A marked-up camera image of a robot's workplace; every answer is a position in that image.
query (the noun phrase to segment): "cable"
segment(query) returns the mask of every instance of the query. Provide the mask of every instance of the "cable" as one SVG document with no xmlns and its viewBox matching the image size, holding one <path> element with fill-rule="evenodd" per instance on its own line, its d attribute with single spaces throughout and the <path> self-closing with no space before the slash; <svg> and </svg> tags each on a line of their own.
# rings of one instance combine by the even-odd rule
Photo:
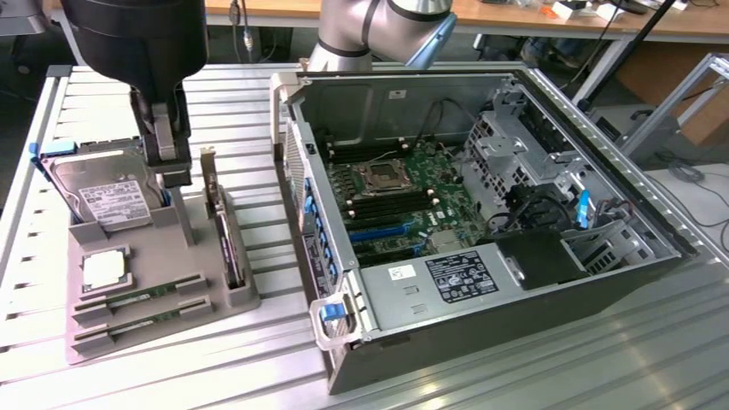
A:
<svg viewBox="0 0 729 410">
<path fill-rule="evenodd" d="M 565 206 L 560 203 L 560 201 L 557 201 L 555 198 L 552 198 L 551 196 L 547 196 L 547 195 L 536 195 L 533 196 L 524 205 L 521 205 L 521 207 L 516 210 L 516 213 L 513 214 L 513 217 L 507 221 L 507 223 L 503 225 L 503 228 L 504 229 L 508 229 L 513 223 L 516 222 L 516 220 L 520 218 L 521 214 L 524 214 L 527 212 L 527 210 L 529 209 L 529 207 L 532 205 L 535 205 L 535 201 L 537 199 L 541 199 L 541 200 L 545 200 L 548 201 L 561 212 L 563 216 L 568 219 L 568 221 L 571 221 L 571 218 L 569 218 L 569 212 L 568 212 L 568 209 L 565 208 Z"/>
<path fill-rule="evenodd" d="M 509 214 L 508 212 L 499 212 L 497 214 L 493 214 L 491 216 L 491 218 L 487 219 L 487 228 L 489 227 L 489 223 L 496 219 L 496 218 L 504 218 L 504 217 L 511 217 L 512 214 Z"/>
<path fill-rule="evenodd" d="M 696 184 L 699 181 L 704 180 L 704 173 L 681 161 L 672 161 L 669 163 L 669 173 L 677 180 L 684 182 Z"/>
<path fill-rule="evenodd" d="M 243 58 L 240 58 L 240 49 L 239 49 L 239 26 L 240 26 L 239 0 L 231 1 L 231 7 L 228 8 L 228 20 L 231 20 L 231 27 L 232 27 L 232 49 L 236 52 L 236 58 L 239 59 L 239 63 L 243 63 Z"/>
<path fill-rule="evenodd" d="M 611 27 L 611 24 L 613 24 L 613 20 L 616 19 L 616 15 L 617 15 L 617 10 L 620 9 L 620 6 L 624 4 L 624 0 L 620 0 L 620 2 L 617 3 L 617 5 L 615 6 L 616 9 L 613 10 L 613 15 L 611 16 L 611 20 L 608 21 L 608 24 L 605 25 L 605 27 L 603 28 L 603 32 L 600 33 L 600 36 L 597 37 L 597 43 L 595 44 L 595 47 L 592 48 L 592 53 L 591 53 L 591 56 L 588 57 L 588 59 L 584 61 L 583 63 L 583 66 L 580 67 L 580 71 L 577 71 L 577 74 L 575 74 L 575 77 L 572 77 L 572 79 L 565 83 L 565 85 L 563 85 L 560 87 L 560 90 L 564 90 L 565 88 L 568 88 L 568 86 L 575 83 L 577 81 L 577 79 L 580 78 L 580 76 L 583 75 L 583 72 L 584 70 L 588 68 L 588 66 L 591 65 L 592 63 L 592 60 L 595 59 L 599 51 L 600 51 L 600 46 L 603 45 L 601 42 L 603 42 L 603 38 L 605 37 L 605 33 L 608 32 L 608 29 Z"/>
<path fill-rule="evenodd" d="M 425 119 L 423 120 L 423 124 L 420 125 L 420 131 L 419 131 L 419 135 L 417 137 L 415 138 L 415 140 L 412 141 L 412 146 L 413 147 L 417 147 L 419 146 L 419 142 L 420 140 L 423 139 L 423 135 L 425 134 L 425 129 L 427 129 L 427 126 L 428 126 L 428 120 L 431 119 L 431 115 L 433 113 L 433 109 L 435 107 L 440 104 L 440 108 L 441 108 L 441 113 L 439 115 L 439 119 L 437 119 L 437 122 L 435 123 L 435 126 L 433 126 L 433 130 L 432 130 L 432 134 L 435 135 L 435 132 L 437 131 L 437 127 L 441 125 L 441 121 L 443 121 L 443 112 L 445 110 L 445 107 L 444 107 L 444 104 L 443 103 L 451 103 L 453 104 L 460 110 L 461 112 L 468 116 L 468 119 L 473 122 L 473 124 L 476 122 L 479 122 L 479 120 L 476 119 L 476 116 L 473 114 L 471 114 L 471 112 L 464 108 L 464 106 L 461 105 L 460 102 L 457 102 L 456 100 L 453 100 L 452 98 L 449 97 L 445 97 L 445 98 L 441 98 L 440 100 L 436 100 L 431 103 L 431 106 L 428 107 L 428 112 L 425 114 Z"/>
<path fill-rule="evenodd" d="M 661 188 L 663 188 L 663 191 L 665 193 L 668 193 L 671 195 L 671 197 L 676 200 L 676 202 L 679 202 L 679 205 L 681 205 L 681 208 L 684 209 L 684 211 L 687 212 L 691 220 L 695 222 L 696 225 L 699 226 L 703 226 L 705 228 L 713 228 L 715 226 L 720 226 L 721 224 L 725 224 L 727 222 L 729 222 L 729 218 L 727 218 L 725 220 L 720 220 L 719 222 L 711 222 L 711 223 L 704 223 L 704 222 L 700 222 L 697 219 L 696 219 L 696 216 L 695 214 L 692 213 L 692 211 L 689 211 L 688 209 L 688 206 L 687 204 L 684 203 L 684 201 L 681 201 L 679 199 L 679 197 L 676 196 L 676 194 L 673 192 L 671 192 L 669 188 L 663 184 L 661 181 L 659 181 L 656 178 L 653 178 L 651 175 L 647 174 L 647 177 L 648 179 L 651 179 L 653 182 L 656 182 Z"/>
<path fill-rule="evenodd" d="M 691 94 L 691 95 L 685 96 L 684 98 L 681 98 L 681 101 L 691 100 L 692 98 L 697 98 L 701 94 L 704 94 L 707 91 L 712 91 L 715 88 L 717 88 L 725 82 L 727 82 L 727 80 L 723 79 L 715 85 L 712 85 L 712 87 L 707 87 L 704 90 L 697 91 L 695 94 Z"/>
<path fill-rule="evenodd" d="M 240 0 L 240 3 L 243 4 L 243 44 L 248 50 L 248 61 L 254 64 L 254 36 L 251 35 L 251 26 L 248 25 L 247 0 Z"/>
<path fill-rule="evenodd" d="M 712 173 L 712 175 L 717 175 L 717 176 L 721 176 L 721 177 L 725 177 L 725 178 L 729 178 L 729 176 L 727 175 L 721 175 L 719 173 Z M 665 193 L 668 193 L 671 195 L 671 197 L 673 198 L 673 200 L 681 205 L 681 208 L 684 209 L 684 212 L 687 212 L 687 215 L 689 217 L 689 219 L 693 221 L 693 223 L 699 226 L 703 226 L 705 228 L 713 228 L 716 226 L 720 226 L 724 224 L 724 226 L 721 227 L 721 232 L 720 232 L 720 244 L 721 244 L 721 248 L 724 249 L 725 252 L 729 252 L 729 247 L 727 247 L 727 243 L 725 243 L 725 232 L 727 232 L 727 227 L 729 226 L 729 218 L 724 219 L 724 220 L 720 220 L 719 222 L 713 222 L 713 223 L 704 223 L 704 222 L 700 222 L 697 219 L 696 219 L 696 215 L 692 213 L 692 211 L 689 210 L 687 204 L 684 203 L 684 201 L 681 201 L 679 199 L 679 197 L 676 196 L 676 194 L 673 194 L 673 192 L 671 192 L 669 188 L 663 184 L 661 181 L 659 181 L 656 178 L 653 178 L 651 175 L 647 174 L 647 177 L 648 179 L 651 179 L 653 182 L 656 182 L 661 188 L 663 188 L 663 191 Z M 719 196 L 719 198 L 721 199 L 721 202 L 727 205 L 727 207 L 729 208 L 729 202 L 727 201 L 727 199 L 721 196 L 721 194 L 719 194 L 719 192 L 716 192 L 715 190 L 711 190 L 709 188 L 707 188 L 705 186 L 700 185 L 699 183 L 696 183 L 696 186 L 699 186 L 700 188 L 703 188 L 704 190 L 709 191 L 711 193 L 713 193 L 716 196 Z"/>
<path fill-rule="evenodd" d="M 271 52 L 270 54 L 266 56 L 266 58 L 263 58 L 262 60 L 259 60 L 259 64 L 262 64 L 263 62 L 268 61 L 268 59 L 271 58 L 271 56 L 274 56 L 274 52 L 276 51 L 276 46 L 279 45 L 279 37 L 276 35 L 276 33 L 274 33 L 274 47 L 271 48 Z"/>
</svg>

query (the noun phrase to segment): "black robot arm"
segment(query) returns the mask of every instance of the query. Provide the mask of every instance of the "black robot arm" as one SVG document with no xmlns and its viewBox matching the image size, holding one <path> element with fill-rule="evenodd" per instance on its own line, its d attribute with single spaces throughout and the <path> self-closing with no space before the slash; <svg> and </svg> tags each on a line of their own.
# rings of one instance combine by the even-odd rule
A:
<svg viewBox="0 0 729 410">
<path fill-rule="evenodd" d="M 183 79 L 208 60 L 203 0 L 62 0 L 91 68 L 131 85 L 147 162 L 168 188 L 191 183 Z"/>
</svg>

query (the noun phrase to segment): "hard drive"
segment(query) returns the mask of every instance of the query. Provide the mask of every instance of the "hard drive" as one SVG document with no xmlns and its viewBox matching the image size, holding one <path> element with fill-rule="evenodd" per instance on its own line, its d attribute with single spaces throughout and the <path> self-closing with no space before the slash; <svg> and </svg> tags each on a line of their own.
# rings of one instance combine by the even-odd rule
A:
<svg viewBox="0 0 729 410">
<path fill-rule="evenodd" d="M 110 232 L 151 223 L 151 210 L 164 207 L 168 200 L 138 138 L 80 147 L 64 142 L 44 148 L 43 173 L 76 223 L 96 220 Z"/>
</svg>

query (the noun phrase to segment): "metal table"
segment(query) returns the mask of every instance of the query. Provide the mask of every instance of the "metal table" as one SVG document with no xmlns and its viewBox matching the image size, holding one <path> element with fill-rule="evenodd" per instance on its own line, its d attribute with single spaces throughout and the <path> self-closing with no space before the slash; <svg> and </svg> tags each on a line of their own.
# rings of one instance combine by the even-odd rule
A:
<svg viewBox="0 0 729 410">
<path fill-rule="evenodd" d="M 327 394 L 270 154 L 268 78 L 295 69 L 210 66 L 186 82 L 192 147 L 215 145 L 219 152 L 262 307 L 79 366 L 66 363 L 62 338 L 67 212 L 22 158 L 0 221 L 3 408 L 729 407 L 729 282 L 720 263 L 695 263 L 597 316 Z M 47 79 L 28 142 L 135 133 L 126 85 L 86 67 Z M 188 194 L 200 187 L 198 165 L 194 173 Z"/>
</svg>

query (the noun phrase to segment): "black cable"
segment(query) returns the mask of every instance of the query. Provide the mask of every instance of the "black cable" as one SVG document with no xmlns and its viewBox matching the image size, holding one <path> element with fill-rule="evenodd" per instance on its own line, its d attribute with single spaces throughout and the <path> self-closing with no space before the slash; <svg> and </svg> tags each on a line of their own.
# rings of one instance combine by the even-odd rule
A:
<svg viewBox="0 0 729 410">
<path fill-rule="evenodd" d="M 696 216 L 692 213 L 692 211 L 689 211 L 688 206 L 684 203 L 684 201 L 681 201 L 679 199 L 679 197 L 676 196 L 676 194 L 673 192 L 671 192 L 669 188 L 663 184 L 663 182 L 659 181 L 656 178 L 653 178 L 651 175 L 647 175 L 647 177 L 648 177 L 648 179 L 651 179 L 653 182 L 656 182 L 661 186 L 663 191 L 671 195 L 671 197 L 676 200 L 676 202 L 679 202 L 679 205 L 681 205 L 681 208 L 687 212 L 688 217 L 692 219 L 692 221 L 695 222 L 696 225 L 703 226 L 705 228 L 713 228 L 715 226 L 720 226 L 721 224 L 725 224 L 725 223 L 729 222 L 729 218 L 727 218 L 725 220 L 720 220 L 719 222 L 712 222 L 712 223 L 700 222 L 696 219 Z"/>
<path fill-rule="evenodd" d="M 672 161 L 669 163 L 669 173 L 677 180 L 693 184 L 704 180 L 704 173 L 681 161 Z"/>
<path fill-rule="evenodd" d="M 557 201 L 555 198 L 552 198 L 551 196 L 547 196 L 547 195 L 536 195 L 533 196 L 524 205 L 521 205 L 521 207 L 516 210 L 516 213 L 513 214 L 513 217 L 507 221 L 507 223 L 503 225 L 503 228 L 504 229 L 508 229 L 509 227 L 512 227 L 513 223 L 517 221 L 517 219 L 520 218 L 521 214 L 524 214 L 527 212 L 527 210 L 529 209 L 529 207 L 532 205 L 535 205 L 535 202 L 537 199 L 541 199 L 541 200 L 545 200 L 548 201 L 552 205 L 556 206 L 556 208 L 560 210 L 561 214 L 564 215 L 564 217 L 568 219 L 568 222 L 571 221 L 571 218 L 569 218 L 569 212 L 568 212 L 568 209 L 565 208 L 565 206 L 561 204 L 560 201 Z"/>
<path fill-rule="evenodd" d="M 489 227 L 489 223 L 496 219 L 496 218 L 504 218 L 504 217 L 511 217 L 512 214 L 509 214 L 508 212 L 499 212 L 497 214 L 493 214 L 491 216 L 491 218 L 487 219 L 487 228 Z"/>
<path fill-rule="evenodd" d="M 271 58 L 271 56 L 274 56 L 274 52 L 276 51 L 276 47 L 279 46 L 279 36 L 276 35 L 276 32 L 274 33 L 274 47 L 271 47 L 271 52 L 270 54 L 266 56 L 266 58 L 263 58 L 262 60 L 259 60 L 259 64 L 262 64 L 263 62 L 268 61 L 268 59 Z"/>
<path fill-rule="evenodd" d="M 600 33 L 600 36 L 597 37 L 597 42 L 595 43 L 595 47 L 592 48 L 592 53 L 591 55 L 588 56 L 588 59 L 584 61 L 583 63 L 583 66 L 580 67 L 580 70 L 577 71 L 577 74 L 575 74 L 575 77 L 572 77 L 572 80 L 568 81 L 561 87 L 560 87 L 560 90 L 564 90 L 565 88 L 568 88 L 568 86 L 575 83 L 577 81 L 577 79 L 580 78 L 580 76 L 583 75 L 583 72 L 584 70 L 588 68 L 588 66 L 591 65 L 592 63 L 592 60 L 595 59 L 595 57 L 597 56 L 597 53 L 600 51 L 600 46 L 603 45 L 603 38 L 605 37 L 605 33 L 608 32 L 608 29 L 611 27 L 611 24 L 613 24 L 613 20 L 616 19 L 616 16 L 617 16 L 617 10 L 620 9 L 620 6 L 624 4 L 624 0 L 620 0 L 620 2 L 617 3 L 617 5 L 615 6 L 616 9 L 613 10 L 613 15 L 611 16 L 611 20 L 608 21 L 608 24 L 605 25 L 605 27 L 603 28 L 603 32 Z"/>
<path fill-rule="evenodd" d="M 727 218 L 725 220 L 720 220 L 719 222 L 715 222 L 715 223 L 703 223 L 700 222 L 697 219 L 696 219 L 696 215 L 692 213 L 692 211 L 688 209 L 688 206 L 687 204 L 684 203 L 684 201 L 681 201 L 679 199 L 679 197 L 673 194 L 673 192 L 671 192 L 669 188 L 663 184 L 661 181 L 659 181 L 656 178 L 653 178 L 651 175 L 647 175 L 648 179 L 651 179 L 653 182 L 656 182 L 661 187 L 663 187 L 663 191 L 665 193 L 668 193 L 671 195 L 671 197 L 676 200 L 676 202 L 681 205 L 681 208 L 684 209 L 684 211 L 687 212 L 688 214 L 688 217 L 689 219 L 693 221 L 693 223 L 699 226 L 703 226 L 705 228 L 713 228 L 716 226 L 720 226 L 724 224 L 724 226 L 721 227 L 721 232 L 719 234 L 720 236 L 720 244 L 721 244 L 721 248 L 725 250 L 725 252 L 729 252 L 729 247 L 727 247 L 727 243 L 725 243 L 725 232 L 727 232 L 727 227 L 729 226 L 729 218 Z M 727 203 L 727 200 L 725 198 L 719 194 L 719 192 L 716 192 L 715 190 L 711 190 L 709 188 L 707 188 L 705 186 L 701 186 L 699 184 L 696 184 L 697 186 L 700 186 L 703 189 L 708 190 L 709 192 L 712 192 L 715 195 L 717 195 L 720 198 L 721 198 L 721 201 L 725 203 L 727 207 L 729 207 L 729 203 Z"/>
<path fill-rule="evenodd" d="M 413 147 L 419 146 L 419 142 L 423 139 L 423 135 L 425 134 L 425 129 L 428 127 L 428 120 L 431 119 L 431 115 L 433 114 L 433 109 L 440 104 L 441 113 L 440 113 L 440 116 L 439 116 L 439 120 L 435 123 L 433 130 L 432 130 L 432 134 L 435 135 L 435 132 L 437 131 L 437 127 L 441 125 L 441 121 L 443 121 L 443 111 L 445 110 L 445 107 L 444 107 L 443 103 L 453 104 L 460 109 L 460 111 L 467 115 L 468 119 L 473 122 L 473 124 L 476 124 L 476 122 L 479 122 L 479 120 L 476 119 L 476 116 L 473 114 L 471 114 L 471 112 L 465 109 L 465 107 L 461 105 L 461 103 L 457 102 L 456 100 L 453 100 L 452 98 L 445 97 L 445 98 L 441 98 L 440 100 L 433 101 L 431 103 L 431 106 L 428 107 L 428 111 L 425 113 L 425 119 L 423 120 L 423 124 L 420 125 L 419 135 L 416 136 L 415 140 L 412 141 L 412 146 Z"/>
<path fill-rule="evenodd" d="M 665 0 L 661 4 L 661 7 L 656 10 L 653 15 L 651 16 L 651 19 L 648 20 L 647 24 L 640 29 L 639 34 L 636 34 L 636 37 L 633 40 L 628 43 L 628 46 L 621 51 L 620 55 L 616 58 L 616 62 L 611 66 L 611 69 L 603 76 L 603 79 L 599 81 L 596 86 L 592 88 L 592 91 L 588 93 L 587 96 L 584 96 L 583 100 L 577 103 L 577 107 L 587 113 L 592 107 L 592 102 L 595 101 L 595 98 L 597 95 L 603 92 L 603 89 L 608 85 L 608 82 L 612 81 L 613 77 L 616 76 L 617 70 L 624 66 L 625 62 L 628 61 L 628 57 L 636 51 L 639 48 L 639 45 L 643 43 L 643 41 L 647 39 L 648 34 L 653 30 L 653 27 L 656 24 L 659 24 L 659 21 L 661 20 L 663 16 L 667 14 L 667 12 L 671 10 L 671 7 L 673 6 L 673 3 L 676 0 Z"/>
</svg>

